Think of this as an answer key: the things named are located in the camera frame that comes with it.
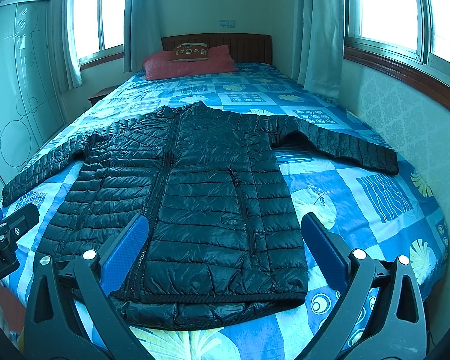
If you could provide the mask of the black quilted down jacket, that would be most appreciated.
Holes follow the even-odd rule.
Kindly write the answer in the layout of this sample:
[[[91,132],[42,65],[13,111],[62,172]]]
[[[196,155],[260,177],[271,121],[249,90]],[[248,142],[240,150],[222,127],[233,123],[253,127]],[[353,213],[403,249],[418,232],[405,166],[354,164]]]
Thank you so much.
[[[82,167],[44,231],[59,262],[117,236],[135,215],[148,235],[110,294],[130,325],[201,330],[301,306],[301,227],[275,150],[295,145],[374,172],[394,150],[289,115],[239,114],[202,102],[76,135],[4,186],[9,206],[75,160]]]

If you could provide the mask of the wall outlet plate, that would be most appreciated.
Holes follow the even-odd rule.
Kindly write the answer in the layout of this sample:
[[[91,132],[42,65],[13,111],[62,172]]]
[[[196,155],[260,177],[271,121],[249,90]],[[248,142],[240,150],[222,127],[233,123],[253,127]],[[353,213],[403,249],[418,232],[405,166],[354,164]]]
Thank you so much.
[[[218,27],[220,28],[224,28],[224,29],[233,29],[236,27],[236,22],[235,20],[228,20],[228,19],[221,19],[218,22]]]

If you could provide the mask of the red pillow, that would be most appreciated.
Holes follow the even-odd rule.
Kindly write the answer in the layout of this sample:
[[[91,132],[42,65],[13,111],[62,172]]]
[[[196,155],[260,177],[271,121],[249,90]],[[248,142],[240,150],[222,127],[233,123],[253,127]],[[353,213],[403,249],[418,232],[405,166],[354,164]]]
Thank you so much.
[[[204,60],[172,61],[174,53],[174,51],[161,51],[147,57],[143,62],[145,79],[161,80],[238,70],[230,55],[228,45],[209,48]]]

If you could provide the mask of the pale curtain by wardrobe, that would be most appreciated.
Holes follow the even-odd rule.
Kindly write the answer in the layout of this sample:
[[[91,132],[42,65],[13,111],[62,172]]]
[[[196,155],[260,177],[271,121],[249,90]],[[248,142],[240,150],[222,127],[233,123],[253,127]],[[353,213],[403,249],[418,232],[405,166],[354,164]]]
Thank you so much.
[[[74,0],[50,0],[49,56],[59,92],[63,93],[82,85],[74,41]]]

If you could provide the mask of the wooden bedside table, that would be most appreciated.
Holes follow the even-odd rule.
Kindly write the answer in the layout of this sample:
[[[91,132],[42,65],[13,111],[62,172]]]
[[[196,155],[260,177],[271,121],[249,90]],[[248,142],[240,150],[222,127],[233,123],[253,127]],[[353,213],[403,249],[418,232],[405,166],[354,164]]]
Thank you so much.
[[[93,107],[95,104],[97,104],[97,102],[99,102],[100,100],[102,100],[103,98],[105,98],[106,96],[111,94],[114,90],[116,90],[116,88],[118,88],[117,85],[110,86],[108,88],[103,88],[100,91],[98,91],[97,93],[93,94],[88,99],[88,101],[91,103],[91,106]]]

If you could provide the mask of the brown embroidered small cushion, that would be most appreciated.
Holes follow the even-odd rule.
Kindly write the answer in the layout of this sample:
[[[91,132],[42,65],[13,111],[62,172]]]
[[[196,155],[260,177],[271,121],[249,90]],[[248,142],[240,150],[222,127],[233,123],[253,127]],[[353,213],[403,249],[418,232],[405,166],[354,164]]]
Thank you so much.
[[[203,42],[184,42],[172,50],[172,63],[198,62],[208,59],[208,45]]]

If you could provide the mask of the dark wooden headboard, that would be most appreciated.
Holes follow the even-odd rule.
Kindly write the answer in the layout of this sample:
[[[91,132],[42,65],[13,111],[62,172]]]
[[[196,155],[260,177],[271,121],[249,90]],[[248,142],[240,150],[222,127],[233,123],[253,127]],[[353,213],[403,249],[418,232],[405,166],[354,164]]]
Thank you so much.
[[[272,37],[255,33],[194,33],[161,38],[164,50],[184,42],[205,43],[209,47],[228,45],[236,63],[273,63]]]

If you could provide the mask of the pale curtain left of bed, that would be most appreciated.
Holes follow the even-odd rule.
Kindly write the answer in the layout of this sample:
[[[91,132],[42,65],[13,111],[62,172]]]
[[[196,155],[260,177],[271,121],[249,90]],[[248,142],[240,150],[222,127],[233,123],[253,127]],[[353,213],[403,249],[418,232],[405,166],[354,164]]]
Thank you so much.
[[[162,51],[156,0],[125,0],[123,71],[138,72],[143,61]]]

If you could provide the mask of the left window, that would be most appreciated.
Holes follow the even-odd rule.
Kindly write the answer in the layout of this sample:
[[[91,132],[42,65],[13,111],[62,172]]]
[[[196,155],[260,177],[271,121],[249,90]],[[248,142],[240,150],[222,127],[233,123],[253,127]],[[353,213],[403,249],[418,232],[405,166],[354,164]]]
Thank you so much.
[[[125,0],[73,0],[74,45],[79,64],[119,54]]]

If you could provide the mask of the right window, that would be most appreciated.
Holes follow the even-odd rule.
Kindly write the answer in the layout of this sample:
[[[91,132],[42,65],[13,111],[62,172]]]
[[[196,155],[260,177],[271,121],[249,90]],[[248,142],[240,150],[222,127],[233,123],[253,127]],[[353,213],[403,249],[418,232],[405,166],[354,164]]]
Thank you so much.
[[[346,0],[346,42],[450,86],[450,0]]]

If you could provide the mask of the pale curtain of bed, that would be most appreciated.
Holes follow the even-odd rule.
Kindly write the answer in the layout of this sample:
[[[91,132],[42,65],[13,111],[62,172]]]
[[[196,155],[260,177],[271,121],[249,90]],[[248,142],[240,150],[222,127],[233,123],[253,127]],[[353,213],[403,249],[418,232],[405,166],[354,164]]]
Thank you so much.
[[[345,0],[294,0],[292,78],[324,98],[339,98]]]
[[[156,0],[125,0],[123,71],[138,72],[143,61],[162,51]]]

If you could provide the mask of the pale curtain right of bed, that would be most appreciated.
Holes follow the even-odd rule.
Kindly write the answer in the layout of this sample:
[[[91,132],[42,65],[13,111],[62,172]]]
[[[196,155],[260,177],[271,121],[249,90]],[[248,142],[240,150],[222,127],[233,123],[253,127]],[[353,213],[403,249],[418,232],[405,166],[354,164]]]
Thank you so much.
[[[324,98],[339,98],[345,0],[294,0],[292,78]]]

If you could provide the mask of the glass sliding wardrobe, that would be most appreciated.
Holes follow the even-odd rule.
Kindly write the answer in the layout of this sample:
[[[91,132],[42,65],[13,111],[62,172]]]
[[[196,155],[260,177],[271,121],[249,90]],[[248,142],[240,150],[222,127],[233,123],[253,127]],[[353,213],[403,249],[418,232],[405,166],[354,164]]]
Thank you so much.
[[[49,2],[0,1],[0,200],[65,125],[49,58]]]

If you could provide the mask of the window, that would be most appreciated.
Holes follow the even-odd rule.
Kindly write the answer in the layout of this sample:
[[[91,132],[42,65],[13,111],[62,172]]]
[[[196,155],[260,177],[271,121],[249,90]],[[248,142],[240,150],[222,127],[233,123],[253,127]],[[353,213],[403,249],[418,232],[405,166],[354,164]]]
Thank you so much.
[[[450,0],[346,0],[346,42],[450,86]]]
[[[119,54],[125,0],[73,0],[74,45],[79,64]]]

